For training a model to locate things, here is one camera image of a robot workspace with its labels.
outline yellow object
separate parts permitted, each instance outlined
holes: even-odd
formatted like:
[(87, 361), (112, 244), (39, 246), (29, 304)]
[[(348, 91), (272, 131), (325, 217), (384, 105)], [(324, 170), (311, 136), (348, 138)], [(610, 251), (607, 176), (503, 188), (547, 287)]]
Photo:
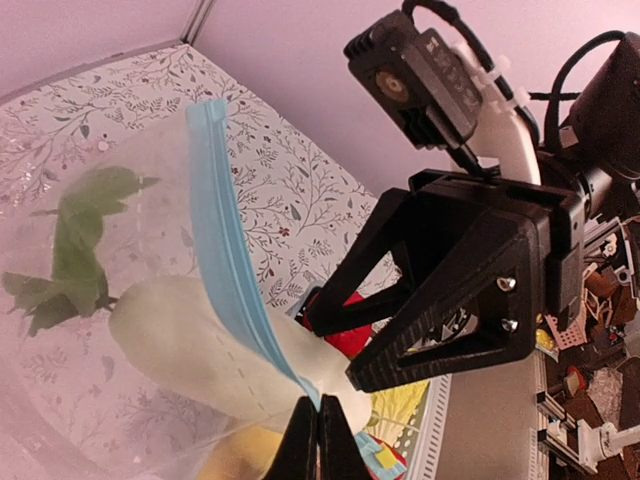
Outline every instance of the yellow object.
[(216, 445), (196, 480), (236, 480), (247, 466), (262, 476), (271, 466), (281, 442), (280, 433), (262, 427), (245, 428)]
[(375, 424), (370, 422), (371, 426), (365, 427), (364, 431), (393, 445), (424, 399), (428, 386), (429, 380), (423, 380), (372, 394), (371, 404), (374, 415), (378, 415), (380, 421)]
[(376, 459), (385, 470), (391, 470), (398, 463), (398, 459), (386, 445), (382, 445), (382, 450), (376, 453)]
[(536, 343), (548, 351), (552, 351), (556, 346), (553, 338), (540, 328), (536, 330)]

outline blue strip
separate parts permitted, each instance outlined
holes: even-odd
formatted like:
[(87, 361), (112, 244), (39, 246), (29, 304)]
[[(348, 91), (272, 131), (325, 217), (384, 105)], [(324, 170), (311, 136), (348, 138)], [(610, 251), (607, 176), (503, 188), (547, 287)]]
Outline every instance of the blue strip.
[(226, 115), (224, 100), (187, 109), (191, 223), (202, 281), (231, 335), (300, 384), (319, 410), (318, 391), (296, 374), (280, 349), (255, 280), (227, 156)]

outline pink wall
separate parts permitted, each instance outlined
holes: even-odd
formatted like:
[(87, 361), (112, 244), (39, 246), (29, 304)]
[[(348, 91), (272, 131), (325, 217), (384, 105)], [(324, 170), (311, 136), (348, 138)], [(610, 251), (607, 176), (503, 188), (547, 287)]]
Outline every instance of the pink wall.
[[(638, 0), (452, 0), (494, 55), (512, 61), (514, 86), (548, 91), (564, 60), (608, 29), (640, 33)], [(374, 193), (413, 172), (446, 166), (415, 151), (349, 75), (342, 48), (400, 0), (218, 0), (196, 47), (267, 100)], [(418, 24), (455, 33), (427, 14)], [(580, 89), (611, 48), (567, 82)], [(543, 106), (534, 112), (542, 121)]]
[(111, 55), (174, 40), (194, 0), (0, 0), (0, 96)]

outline white daikon radish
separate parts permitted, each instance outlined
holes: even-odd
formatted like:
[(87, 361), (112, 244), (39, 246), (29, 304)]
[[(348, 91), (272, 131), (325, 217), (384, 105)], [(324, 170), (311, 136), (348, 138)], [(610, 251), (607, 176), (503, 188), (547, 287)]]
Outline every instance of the white daikon radish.
[[(349, 360), (283, 312), (267, 312), (294, 370), (320, 394), (337, 396), (351, 430), (360, 431), (371, 416), (371, 400), (349, 382)], [(163, 276), (133, 285), (116, 304), (109, 329), (141, 373), (229, 416), (257, 422), (280, 414), (268, 428), (284, 431), (286, 412), (304, 395), (228, 333), (197, 278)]]

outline ziplock bag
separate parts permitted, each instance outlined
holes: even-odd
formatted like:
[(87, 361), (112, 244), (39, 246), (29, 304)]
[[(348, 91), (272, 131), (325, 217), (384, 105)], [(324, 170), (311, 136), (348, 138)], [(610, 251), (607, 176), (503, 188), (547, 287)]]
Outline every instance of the ziplock bag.
[[(175, 114), (90, 168), (72, 166), (68, 180), (28, 211), (3, 214), (0, 309), (9, 313), (0, 322), (1, 478), (184, 480), (206, 462), (203, 479), (253, 480), (268, 468), (299, 396), (350, 387), (348, 360), (282, 313), (302, 286), (284, 303), (277, 289), (269, 292), (276, 300), (266, 313), (280, 347), (264, 324), (260, 332), (229, 323), (255, 319), (265, 307), (259, 290), (234, 303), (237, 290), (227, 287), (249, 293), (251, 273), (274, 276), (279, 267), (274, 260), (252, 271), (245, 262), (244, 280), (237, 268), (223, 272), (222, 258), (244, 252), (238, 219), (236, 238), (216, 237), (232, 242), (220, 250), (206, 229), (213, 220), (192, 218), (206, 217), (207, 195), (219, 193), (206, 178), (217, 164), (203, 167), (224, 139), (220, 130), (206, 136), (212, 121), (194, 110)], [(204, 170), (190, 168), (194, 159)], [(255, 179), (251, 161), (225, 168), (236, 200), (255, 193), (243, 183)], [(277, 182), (263, 184), (277, 199)], [(211, 200), (212, 211), (222, 200)], [(255, 202), (240, 203), (241, 240), (278, 254), (252, 230), (266, 228), (253, 224)], [(295, 207), (282, 208), (300, 220)], [(269, 228), (283, 237), (292, 229)], [(302, 244), (313, 238), (302, 236)], [(343, 407), (357, 431), (370, 403), (352, 394)]]

